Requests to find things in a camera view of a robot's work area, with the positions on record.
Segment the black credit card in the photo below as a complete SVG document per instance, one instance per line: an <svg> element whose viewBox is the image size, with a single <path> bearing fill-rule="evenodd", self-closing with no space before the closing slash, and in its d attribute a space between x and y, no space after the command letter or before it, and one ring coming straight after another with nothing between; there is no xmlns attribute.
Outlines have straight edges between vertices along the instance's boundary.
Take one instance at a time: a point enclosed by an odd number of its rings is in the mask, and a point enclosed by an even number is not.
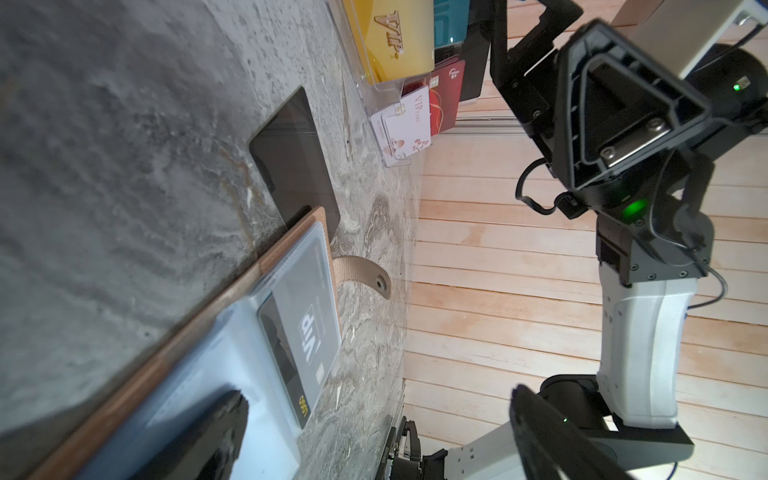
<svg viewBox="0 0 768 480"><path fill-rule="evenodd" d="M249 152L288 229L321 206L328 235L335 235L340 210L302 87L252 137Z"/></svg>

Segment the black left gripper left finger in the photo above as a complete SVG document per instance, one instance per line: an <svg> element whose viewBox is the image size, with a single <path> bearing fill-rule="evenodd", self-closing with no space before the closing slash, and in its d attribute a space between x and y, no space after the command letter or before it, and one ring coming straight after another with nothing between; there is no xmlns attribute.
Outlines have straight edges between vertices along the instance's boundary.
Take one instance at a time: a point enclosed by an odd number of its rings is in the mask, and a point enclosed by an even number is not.
<svg viewBox="0 0 768 480"><path fill-rule="evenodd" d="M131 479L229 479L248 413L242 393L227 392Z"/></svg>

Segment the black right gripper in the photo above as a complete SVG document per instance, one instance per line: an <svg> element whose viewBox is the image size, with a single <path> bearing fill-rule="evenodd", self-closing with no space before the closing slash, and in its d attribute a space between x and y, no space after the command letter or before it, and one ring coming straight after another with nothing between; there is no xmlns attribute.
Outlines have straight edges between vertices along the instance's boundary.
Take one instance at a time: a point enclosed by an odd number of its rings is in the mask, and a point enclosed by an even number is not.
<svg viewBox="0 0 768 480"><path fill-rule="evenodd" d="M541 215L597 216L597 257L617 283L710 272L715 228L703 212L716 162L767 127L767 72L751 53L714 44L684 78L602 21L562 48L583 10L545 1L513 48L507 3L492 2L490 75L563 190Z"/></svg>

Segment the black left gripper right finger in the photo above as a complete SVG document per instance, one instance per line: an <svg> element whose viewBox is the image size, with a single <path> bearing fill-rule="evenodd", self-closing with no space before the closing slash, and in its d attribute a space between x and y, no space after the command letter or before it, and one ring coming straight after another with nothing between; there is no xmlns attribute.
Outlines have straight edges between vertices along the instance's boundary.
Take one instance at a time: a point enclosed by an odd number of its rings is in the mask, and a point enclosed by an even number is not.
<svg viewBox="0 0 768 480"><path fill-rule="evenodd" d="M573 422L523 384L511 394L510 425L527 479L629 479Z"/></svg>

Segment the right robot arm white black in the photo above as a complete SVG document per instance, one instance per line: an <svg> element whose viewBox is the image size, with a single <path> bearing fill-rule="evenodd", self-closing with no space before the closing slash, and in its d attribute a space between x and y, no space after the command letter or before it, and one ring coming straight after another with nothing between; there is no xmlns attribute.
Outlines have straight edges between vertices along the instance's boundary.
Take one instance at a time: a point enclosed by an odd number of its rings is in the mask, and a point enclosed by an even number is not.
<svg viewBox="0 0 768 480"><path fill-rule="evenodd" d="M506 424L430 455L416 425L390 431L381 479L627 479L689 459L677 420L683 324L713 273L702 204L718 158L767 126L767 72L732 24L767 25L763 1L663 1L630 35L548 1L509 46L507 5L485 18L490 76L540 164L563 185L552 211L595 212L603 293L600 366L514 388Z"/></svg>

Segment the dark grey credit card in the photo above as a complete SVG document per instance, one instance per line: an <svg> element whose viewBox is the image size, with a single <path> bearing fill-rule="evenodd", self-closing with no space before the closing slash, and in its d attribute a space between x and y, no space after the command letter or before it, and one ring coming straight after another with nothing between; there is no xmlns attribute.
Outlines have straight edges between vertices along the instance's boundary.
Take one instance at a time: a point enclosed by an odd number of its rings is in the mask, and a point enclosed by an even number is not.
<svg viewBox="0 0 768 480"><path fill-rule="evenodd" d="M254 290L257 320L303 429L340 350L325 227L315 222Z"/></svg>

